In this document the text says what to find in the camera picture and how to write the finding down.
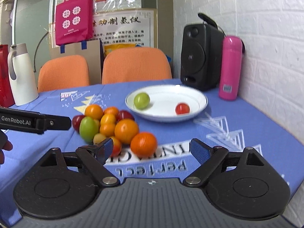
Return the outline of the person's left hand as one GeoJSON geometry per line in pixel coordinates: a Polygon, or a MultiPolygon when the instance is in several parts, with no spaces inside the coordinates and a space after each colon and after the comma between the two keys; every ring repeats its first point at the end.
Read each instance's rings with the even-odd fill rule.
{"type": "Polygon", "coordinates": [[[0,164],[2,165],[5,161],[5,156],[3,151],[10,151],[12,150],[13,145],[12,143],[8,140],[7,135],[0,130],[0,164]]]}

